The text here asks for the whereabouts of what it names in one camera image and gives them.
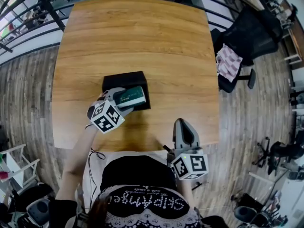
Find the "lace trim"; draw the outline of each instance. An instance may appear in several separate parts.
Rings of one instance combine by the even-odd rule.
[[[105,223],[113,228],[136,228],[140,224],[149,228],[193,228],[199,224],[199,217],[193,209],[189,209],[187,214],[177,219],[161,218],[158,215],[155,215],[151,210],[145,209],[141,214],[134,214],[124,218],[115,216],[108,212]]]

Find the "green book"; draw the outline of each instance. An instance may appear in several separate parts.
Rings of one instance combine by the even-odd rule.
[[[114,99],[118,107],[141,105],[146,102],[146,97],[141,86],[128,89],[126,92]]]

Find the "pink cloth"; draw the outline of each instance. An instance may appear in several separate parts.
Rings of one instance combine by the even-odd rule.
[[[232,82],[238,74],[242,60],[243,58],[239,57],[231,48],[223,44],[222,49],[218,51],[216,56],[218,75],[221,74]]]

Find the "chair armrest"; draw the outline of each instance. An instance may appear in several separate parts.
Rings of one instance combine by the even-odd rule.
[[[213,44],[215,44],[216,41],[218,40],[221,32],[217,28],[215,28],[210,33],[211,33],[212,42],[213,42]]]

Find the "black office chair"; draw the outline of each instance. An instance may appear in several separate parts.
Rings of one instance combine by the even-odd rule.
[[[226,31],[220,32],[218,29],[211,31],[215,54],[221,50],[224,43],[243,58],[242,66],[251,66],[253,59],[276,52],[282,36],[280,21],[270,11],[256,11],[250,7],[245,7]],[[219,75],[220,89],[231,93],[238,80],[248,80],[248,87],[252,89],[256,80],[255,71],[252,69],[250,75],[245,77],[239,76],[240,71],[241,67],[232,82]]]
[[[0,125],[0,151],[4,151],[8,149],[8,142],[10,141],[9,138],[6,137],[5,131]]]
[[[297,171],[290,171],[287,179],[292,181],[304,181],[304,168],[302,166],[298,166]]]
[[[229,228],[229,226],[227,226],[227,224],[225,223],[224,219],[217,215],[212,215],[205,218],[201,217],[201,221],[204,225],[208,225],[208,227],[211,228]]]
[[[299,131],[295,142],[287,146],[277,141],[269,150],[270,139],[266,137],[266,140],[268,140],[266,149],[260,143],[257,144],[261,154],[258,161],[252,162],[252,164],[262,168],[268,158],[268,175],[272,171],[275,171],[275,174],[277,174],[277,167],[281,158],[286,157],[286,161],[290,162],[292,159],[296,160],[304,155],[304,131]]]
[[[243,222],[239,227],[270,227],[271,217],[262,208],[260,202],[244,193],[234,210],[234,216]]]

